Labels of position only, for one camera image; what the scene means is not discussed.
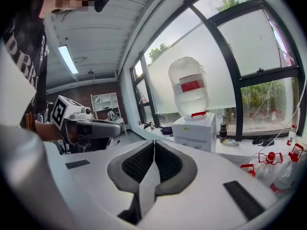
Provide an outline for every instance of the black t-shirt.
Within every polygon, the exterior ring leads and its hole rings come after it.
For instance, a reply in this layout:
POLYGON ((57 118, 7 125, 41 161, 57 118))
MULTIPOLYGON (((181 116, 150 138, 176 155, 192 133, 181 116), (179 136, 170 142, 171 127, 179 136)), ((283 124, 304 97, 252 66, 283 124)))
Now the black t-shirt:
POLYGON ((47 39, 43 19, 39 18, 44 0, 25 0, 10 18, 2 34, 16 66, 36 89, 21 126, 35 130, 34 119, 46 108, 47 39))

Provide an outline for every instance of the fluorescent light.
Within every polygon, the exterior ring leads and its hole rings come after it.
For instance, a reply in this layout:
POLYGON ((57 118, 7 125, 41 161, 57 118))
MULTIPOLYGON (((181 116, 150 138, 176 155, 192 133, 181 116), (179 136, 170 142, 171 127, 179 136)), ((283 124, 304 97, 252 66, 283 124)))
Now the fluorescent light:
POLYGON ((75 64, 73 63, 71 56, 69 55, 68 49, 66 45, 60 46, 59 47, 59 52, 61 53, 66 65, 68 66, 69 70, 71 70, 71 72, 73 74, 78 73, 75 64))

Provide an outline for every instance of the person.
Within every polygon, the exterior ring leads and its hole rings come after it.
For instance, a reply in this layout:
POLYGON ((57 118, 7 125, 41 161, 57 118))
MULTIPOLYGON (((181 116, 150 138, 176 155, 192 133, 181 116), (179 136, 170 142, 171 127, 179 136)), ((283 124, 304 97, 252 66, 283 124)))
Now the person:
MULTIPOLYGON (((89 0, 15 0, 11 15, 5 17, 1 35, 16 66, 36 89, 20 123, 21 127, 36 132, 43 141, 61 139, 55 124, 35 120, 46 108, 46 79, 48 46, 44 17, 52 11, 76 10, 89 5, 89 0)), ((71 141, 77 141, 75 128, 70 128, 71 141)))

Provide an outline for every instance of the brick wall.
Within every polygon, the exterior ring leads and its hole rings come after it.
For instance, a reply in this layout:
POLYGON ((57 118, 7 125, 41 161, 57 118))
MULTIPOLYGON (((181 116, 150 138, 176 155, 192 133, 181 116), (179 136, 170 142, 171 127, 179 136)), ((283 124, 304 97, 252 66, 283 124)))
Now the brick wall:
MULTIPOLYGON (((93 110, 91 95, 108 94, 108 93, 114 93, 114 92, 116 92, 116 95, 117 95, 118 106, 120 109, 121 116, 124 119, 125 124, 127 124, 128 123, 127 116, 126 116, 126 111, 124 108, 123 99, 121 96, 119 82, 108 82, 108 83, 81 86, 81 87, 77 87, 77 88, 73 88, 69 90, 56 92, 53 94, 48 94, 47 101, 55 103, 58 95, 62 95, 62 96, 71 98, 74 101, 84 106, 90 107, 91 110, 93 110)), ((109 111, 110 110, 97 112, 98 119, 107 119, 107 113, 109 111)))

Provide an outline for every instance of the ceiling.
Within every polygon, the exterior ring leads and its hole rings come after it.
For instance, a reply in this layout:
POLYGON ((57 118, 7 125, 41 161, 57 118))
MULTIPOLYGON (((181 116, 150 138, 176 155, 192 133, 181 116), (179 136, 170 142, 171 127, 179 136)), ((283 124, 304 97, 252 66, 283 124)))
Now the ceiling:
POLYGON ((78 81, 115 78, 129 36, 150 0, 110 0, 97 13, 74 11, 65 18, 52 14, 45 19, 47 45, 47 89, 78 81), (67 45, 78 74, 72 74, 58 46, 67 45))

